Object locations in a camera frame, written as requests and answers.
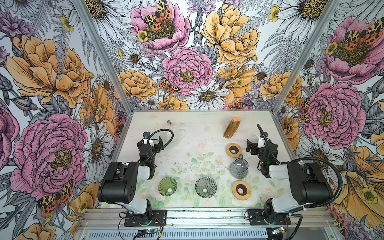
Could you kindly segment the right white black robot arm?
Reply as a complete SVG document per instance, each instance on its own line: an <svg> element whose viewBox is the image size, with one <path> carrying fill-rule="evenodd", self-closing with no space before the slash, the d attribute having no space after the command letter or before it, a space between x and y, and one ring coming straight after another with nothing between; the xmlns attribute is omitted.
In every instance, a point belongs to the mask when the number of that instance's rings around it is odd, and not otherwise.
<svg viewBox="0 0 384 240"><path fill-rule="evenodd" d="M251 214L253 220L264 220L269 225L290 223L290 214L308 207L321 207L334 197L334 192L320 170L318 160L277 160L278 146L259 138L257 143L247 140L246 151L259 158L258 170L265 178L289 181L289 189L280 197L266 200L261 213Z"/></svg>

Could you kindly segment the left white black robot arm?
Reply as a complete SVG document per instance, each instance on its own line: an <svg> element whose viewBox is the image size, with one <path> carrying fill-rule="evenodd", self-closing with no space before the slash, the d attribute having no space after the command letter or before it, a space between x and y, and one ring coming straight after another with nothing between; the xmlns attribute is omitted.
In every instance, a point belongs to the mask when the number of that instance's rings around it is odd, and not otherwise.
<svg viewBox="0 0 384 240"><path fill-rule="evenodd" d="M149 226L155 219L149 200L136 193L139 180L154 177L156 151L164 144L162 139L143 139L138 144L138 162L112 162L102 179L98 200L121 206L127 211L126 227Z"/></svg>

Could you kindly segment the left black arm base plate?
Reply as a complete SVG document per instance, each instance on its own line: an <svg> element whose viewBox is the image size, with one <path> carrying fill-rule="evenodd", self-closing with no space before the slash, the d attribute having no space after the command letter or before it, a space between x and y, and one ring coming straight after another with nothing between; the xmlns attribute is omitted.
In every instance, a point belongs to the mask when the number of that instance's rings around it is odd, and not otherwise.
<svg viewBox="0 0 384 240"><path fill-rule="evenodd" d="M167 210L151 210L142 215L134 215L130 212L124 220L125 227L164 227L167 222Z"/></svg>

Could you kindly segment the grey glass dripper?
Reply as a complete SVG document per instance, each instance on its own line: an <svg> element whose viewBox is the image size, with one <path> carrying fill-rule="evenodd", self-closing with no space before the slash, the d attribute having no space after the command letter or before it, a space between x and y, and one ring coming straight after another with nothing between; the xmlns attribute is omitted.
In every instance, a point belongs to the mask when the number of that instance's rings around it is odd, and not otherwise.
<svg viewBox="0 0 384 240"><path fill-rule="evenodd" d="M202 176L195 183L195 191L201 198L209 199L216 194L217 184L213 178Z"/></svg>

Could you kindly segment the brown coffee filter stack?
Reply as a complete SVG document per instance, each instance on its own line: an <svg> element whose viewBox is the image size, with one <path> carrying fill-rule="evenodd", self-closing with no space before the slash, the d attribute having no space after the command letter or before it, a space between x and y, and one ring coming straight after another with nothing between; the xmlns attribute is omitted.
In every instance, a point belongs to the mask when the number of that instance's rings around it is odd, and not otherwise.
<svg viewBox="0 0 384 240"><path fill-rule="evenodd" d="M226 139L231 139L233 135L236 133L240 126L241 120L239 118L233 117L229 124L227 125L227 128L224 132L223 137Z"/></svg>

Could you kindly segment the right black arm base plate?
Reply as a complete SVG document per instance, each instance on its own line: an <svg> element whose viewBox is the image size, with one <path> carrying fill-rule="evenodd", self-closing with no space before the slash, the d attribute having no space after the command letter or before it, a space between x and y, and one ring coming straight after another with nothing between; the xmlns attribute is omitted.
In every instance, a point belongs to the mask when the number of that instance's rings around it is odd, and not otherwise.
<svg viewBox="0 0 384 240"><path fill-rule="evenodd" d="M261 225L291 225L291 220L287 214L267 213L262 209L249 209L246 213L251 226Z"/></svg>

